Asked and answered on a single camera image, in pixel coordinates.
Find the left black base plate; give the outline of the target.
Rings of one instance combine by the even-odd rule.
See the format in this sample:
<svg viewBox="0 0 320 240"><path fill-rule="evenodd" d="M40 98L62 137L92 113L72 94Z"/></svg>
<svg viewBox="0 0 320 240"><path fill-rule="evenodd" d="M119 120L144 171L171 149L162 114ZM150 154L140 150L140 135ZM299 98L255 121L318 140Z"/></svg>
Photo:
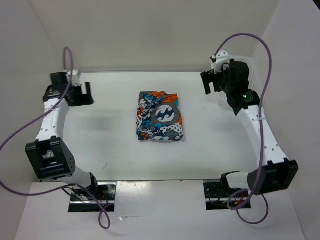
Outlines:
<svg viewBox="0 0 320 240"><path fill-rule="evenodd" d="M97 192L92 193L108 213L115 211L116 188L115 182L99 182ZM97 213L101 211L96 201L84 190L71 188L69 195L69 213Z"/></svg>

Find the white plastic basket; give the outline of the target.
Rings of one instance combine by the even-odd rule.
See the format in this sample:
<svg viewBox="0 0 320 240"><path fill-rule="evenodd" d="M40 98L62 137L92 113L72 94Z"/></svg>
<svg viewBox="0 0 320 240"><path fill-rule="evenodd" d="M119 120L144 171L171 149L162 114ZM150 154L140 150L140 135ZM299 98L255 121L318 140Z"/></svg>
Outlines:
<svg viewBox="0 0 320 240"><path fill-rule="evenodd" d="M249 76L248 76L249 89L257 92L257 94L260 97L261 92L262 92L262 87L261 87L261 84L258 83L259 78L257 77L257 72L256 72L254 61L252 60L252 58L247 57L247 56L240 56L240 55L231 55L230 58L234 59L235 61L244 62L248 65L248 68L249 68ZM230 108L230 106L227 103L227 97L226 97L225 93L223 93L223 92L215 93L214 100L218 106L225 108L225 109Z"/></svg>

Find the colourful patterned shorts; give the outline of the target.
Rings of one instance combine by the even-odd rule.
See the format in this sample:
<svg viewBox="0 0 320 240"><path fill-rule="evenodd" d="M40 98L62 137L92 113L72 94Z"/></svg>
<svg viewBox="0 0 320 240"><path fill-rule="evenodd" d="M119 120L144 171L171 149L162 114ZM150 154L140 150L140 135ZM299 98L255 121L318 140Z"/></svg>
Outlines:
<svg viewBox="0 0 320 240"><path fill-rule="evenodd" d="M136 111L136 135L139 141L182 141L185 135L178 94L141 91Z"/></svg>

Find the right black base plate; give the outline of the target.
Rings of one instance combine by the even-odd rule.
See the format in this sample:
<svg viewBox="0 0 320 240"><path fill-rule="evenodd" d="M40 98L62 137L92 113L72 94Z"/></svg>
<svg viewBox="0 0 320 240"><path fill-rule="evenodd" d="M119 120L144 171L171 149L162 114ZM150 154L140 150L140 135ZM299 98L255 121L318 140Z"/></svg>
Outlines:
<svg viewBox="0 0 320 240"><path fill-rule="evenodd" d="M227 201L230 195L237 192L239 189L229 189L222 190L221 184L218 180L214 181L204 181L204 196L205 196L205 206L207 211L213 210L228 210ZM236 207L240 203L244 202L249 196L249 192L243 192L233 197L230 201L230 206L232 208ZM244 209L251 209L251 202L249 201L244 207Z"/></svg>

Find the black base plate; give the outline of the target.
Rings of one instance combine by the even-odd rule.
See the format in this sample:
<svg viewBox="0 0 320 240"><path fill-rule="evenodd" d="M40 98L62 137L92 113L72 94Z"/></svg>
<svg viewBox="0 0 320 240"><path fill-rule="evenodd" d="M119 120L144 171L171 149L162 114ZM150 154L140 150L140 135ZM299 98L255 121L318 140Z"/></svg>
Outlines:
<svg viewBox="0 0 320 240"><path fill-rule="evenodd" d="M221 184L218 180L214 181L204 181L204 196L205 196L205 206L207 211L213 210L228 210L227 201L230 195L237 192L239 189L229 189L222 190ZM249 192L243 192L233 197L230 201L230 206L232 208L236 207L240 203L244 202L249 196ZM244 207L244 209L251 209L251 202L249 201Z"/></svg>
<svg viewBox="0 0 320 240"><path fill-rule="evenodd" d="M116 188L115 182L99 182L97 192L92 193L108 213L115 211ZM69 195L69 213L97 213L101 211L96 201L84 190L71 188Z"/></svg>

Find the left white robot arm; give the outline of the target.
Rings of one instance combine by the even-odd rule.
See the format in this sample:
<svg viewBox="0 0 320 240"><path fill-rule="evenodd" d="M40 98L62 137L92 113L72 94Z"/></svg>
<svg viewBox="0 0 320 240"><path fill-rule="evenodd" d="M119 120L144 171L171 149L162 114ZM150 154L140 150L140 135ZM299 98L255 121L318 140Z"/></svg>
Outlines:
<svg viewBox="0 0 320 240"><path fill-rule="evenodd" d="M51 85L42 98L46 116L35 141L26 144L25 152L39 180L73 184L77 194L94 200L100 194L97 179L76 166L75 157L63 140L69 109L94 103L89 82L85 83L86 93L82 92L80 75L78 70L50 74Z"/></svg>

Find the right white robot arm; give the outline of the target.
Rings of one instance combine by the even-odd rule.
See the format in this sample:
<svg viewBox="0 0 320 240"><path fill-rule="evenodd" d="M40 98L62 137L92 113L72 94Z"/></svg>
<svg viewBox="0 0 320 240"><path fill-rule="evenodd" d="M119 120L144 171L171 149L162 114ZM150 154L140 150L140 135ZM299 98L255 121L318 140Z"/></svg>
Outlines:
<svg viewBox="0 0 320 240"><path fill-rule="evenodd" d="M200 74L205 93L224 93L227 104L241 121L257 157L257 169L252 172L233 171L222 174L219 191L230 197L237 190L254 195L286 190L296 176L299 166L288 159L267 122L261 98L250 89L250 69L247 63L234 59L213 62L212 69Z"/></svg>

